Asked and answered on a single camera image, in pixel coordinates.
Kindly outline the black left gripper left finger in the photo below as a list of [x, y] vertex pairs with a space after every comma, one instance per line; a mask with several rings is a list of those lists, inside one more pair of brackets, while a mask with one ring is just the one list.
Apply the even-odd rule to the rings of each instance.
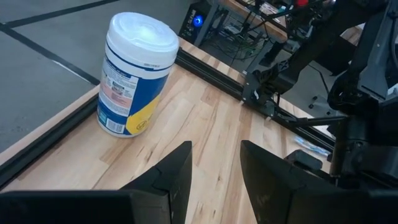
[[132, 192], [133, 224], [185, 224], [192, 184], [192, 142], [184, 141], [121, 188]]

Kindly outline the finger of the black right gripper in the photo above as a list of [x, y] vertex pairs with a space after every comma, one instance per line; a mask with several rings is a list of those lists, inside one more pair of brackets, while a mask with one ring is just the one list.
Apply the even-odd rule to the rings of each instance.
[[330, 181], [330, 175], [322, 170], [323, 162], [301, 149], [291, 152], [289, 155], [284, 157], [284, 160], [309, 174], [320, 179]]

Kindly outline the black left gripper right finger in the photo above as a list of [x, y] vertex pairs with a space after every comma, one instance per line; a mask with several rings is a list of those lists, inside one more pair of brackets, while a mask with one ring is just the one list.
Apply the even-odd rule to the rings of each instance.
[[306, 186], [300, 170], [251, 141], [241, 141], [244, 184], [257, 224], [288, 224], [293, 195]]

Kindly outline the blue toothbrush in clear wrap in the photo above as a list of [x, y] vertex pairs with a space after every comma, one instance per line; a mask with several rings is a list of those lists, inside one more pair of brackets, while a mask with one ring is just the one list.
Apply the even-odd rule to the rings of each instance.
[[308, 141], [302, 139], [301, 137], [298, 137], [298, 136], [294, 137], [294, 141], [297, 144], [299, 144], [300, 146], [302, 146], [302, 147], [304, 147], [304, 148], [306, 148], [306, 149], [308, 149], [308, 150], [310, 150], [312, 152], [316, 152], [316, 153], [318, 153], [318, 154], [320, 154], [322, 156], [327, 157], [327, 156], [330, 155], [329, 151], [327, 151], [327, 150], [325, 150], [323, 148], [320, 148], [318, 146], [315, 146], [315, 145], [309, 143]]

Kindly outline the disinfecting wipes canister white lid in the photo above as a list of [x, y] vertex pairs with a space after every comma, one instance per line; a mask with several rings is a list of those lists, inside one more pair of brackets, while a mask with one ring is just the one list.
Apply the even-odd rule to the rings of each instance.
[[137, 12], [110, 21], [99, 85], [99, 125], [119, 138], [144, 132], [177, 58], [179, 39], [164, 22]]

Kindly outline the black computer tower blue light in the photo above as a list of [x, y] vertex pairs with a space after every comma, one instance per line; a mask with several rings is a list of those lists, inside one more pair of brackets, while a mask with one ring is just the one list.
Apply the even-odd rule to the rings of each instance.
[[178, 36], [198, 47], [205, 39], [218, 8], [217, 2], [210, 3], [209, 0], [199, 0], [192, 3], [188, 8]]

